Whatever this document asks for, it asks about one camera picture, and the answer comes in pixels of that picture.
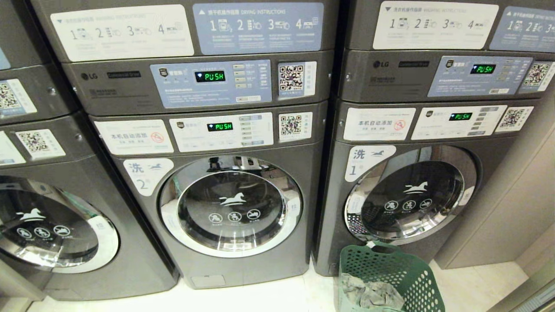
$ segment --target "sticker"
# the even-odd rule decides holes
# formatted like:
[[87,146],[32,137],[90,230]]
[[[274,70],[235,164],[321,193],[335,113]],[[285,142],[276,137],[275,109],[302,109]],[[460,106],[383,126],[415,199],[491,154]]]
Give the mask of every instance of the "sticker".
[[0,117],[36,113],[19,79],[0,80]]
[[272,101],[270,60],[150,66],[166,108]]
[[94,122],[104,144],[114,155],[173,153],[168,131],[161,119]]
[[353,108],[347,111],[343,139],[349,141],[404,140],[416,108]]
[[509,107],[495,132],[520,131],[533,109],[534,106]]
[[197,3],[193,13],[205,55],[320,50],[323,3]]
[[358,145],[351,148],[345,170],[345,181],[354,182],[361,175],[393,156],[395,145]]
[[314,95],[316,67],[317,62],[280,63],[277,66],[280,99]]
[[413,140],[491,135],[506,105],[424,107],[412,132]]
[[515,94],[531,57],[444,56],[428,97]]
[[174,163],[168,158],[137,158],[124,160],[123,166],[139,194],[148,197]]
[[555,74],[555,62],[535,61],[524,77],[519,93],[542,92],[547,89]]
[[62,12],[50,19],[72,62],[194,54],[181,4]]
[[25,149],[33,159],[65,156],[64,149],[50,129],[16,132]]
[[4,131],[0,131],[0,166],[24,164],[26,161],[21,156],[12,141]]
[[555,52],[555,11],[507,7],[490,50]]
[[373,47],[479,50],[498,10],[494,4],[383,1]]
[[170,119],[180,152],[273,145],[272,113]]
[[279,141],[288,142],[312,137],[312,112],[279,114]]

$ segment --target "blue label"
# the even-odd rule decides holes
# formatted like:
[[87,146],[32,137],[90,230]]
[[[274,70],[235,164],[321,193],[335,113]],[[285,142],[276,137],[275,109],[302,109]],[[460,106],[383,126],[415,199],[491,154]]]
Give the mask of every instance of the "blue label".
[[555,11],[507,7],[490,49],[555,53]]
[[270,60],[150,66],[166,108],[272,101]]
[[193,12],[206,55],[320,50],[323,3],[197,3]]

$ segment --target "drying instructions sticker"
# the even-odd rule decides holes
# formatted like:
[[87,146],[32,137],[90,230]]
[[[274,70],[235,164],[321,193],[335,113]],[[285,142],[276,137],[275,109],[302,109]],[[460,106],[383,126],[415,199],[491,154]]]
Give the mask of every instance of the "drying instructions sticker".
[[354,182],[375,165],[393,156],[395,145],[359,145],[351,148],[345,169],[345,181]]
[[65,156],[64,149],[49,129],[16,132],[33,159]]
[[309,97],[316,93],[316,62],[280,63],[279,98]]
[[0,80],[0,117],[36,113],[19,79]]
[[172,153],[168,131],[161,119],[94,122],[104,144],[114,155]]
[[490,49],[555,53],[555,11],[505,8]]
[[123,162],[125,170],[142,196],[151,196],[174,163],[168,158],[137,158]]
[[279,114],[279,141],[295,141],[312,137],[312,112]]
[[194,54],[181,4],[62,12],[50,19],[72,62]]
[[0,131],[0,166],[24,164],[25,159],[9,140],[4,131]]
[[495,132],[520,131],[533,109],[534,106],[509,107]]
[[498,9],[494,4],[384,1],[373,47],[479,50],[486,42]]
[[347,111],[343,138],[349,141],[404,140],[416,108],[353,108]]
[[206,55],[320,50],[323,3],[197,3],[193,12]]

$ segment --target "digital display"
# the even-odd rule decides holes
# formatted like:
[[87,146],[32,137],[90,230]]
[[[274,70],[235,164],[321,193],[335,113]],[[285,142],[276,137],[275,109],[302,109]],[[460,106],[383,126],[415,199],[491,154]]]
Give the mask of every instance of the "digital display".
[[491,74],[495,70],[495,64],[474,64],[471,74]]
[[449,120],[470,120],[472,113],[455,113],[451,114]]
[[225,81],[224,71],[195,72],[196,82]]
[[208,132],[233,130],[233,123],[209,123],[206,127]]

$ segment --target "white label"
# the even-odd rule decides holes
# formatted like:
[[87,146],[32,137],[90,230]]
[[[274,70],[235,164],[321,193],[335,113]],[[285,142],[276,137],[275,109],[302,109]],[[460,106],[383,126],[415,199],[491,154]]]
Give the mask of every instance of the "white label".
[[349,108],[343,138],[349,141],[404,140],[416,108]]
[[161,119],[94,122],[104,144],[114,155],[173,153]]
[[345,181],[356,181],[375,165],[393,156],[395,151],[395,145],[358,145],[351,148],[345,169]]
[[72,62],[194,54],[181,4],[62,12],[50,19]]
[[160,180],[174,166],[168,158],[137,158],[123,162],[125,170],[142,196],[151,196]]
[[49,129],[16,132],[33,159],[65,156],[64,149]]
[[312,112],[279,114],[279,141],[295,141],[312,137]]
[[384,1],[374,49],[483,48],[499,6],[494,4]]
[[481,137],[491,135],[506,105],[424,107],[413,140]]
[[509,107],[495,132],[519,131],[532,113],[534,106]]
[[180,152],[273,145],[272,113],[170,119]]
[[9,140],[4,131],[0,131],[0,166],[24,164],[25,159]]

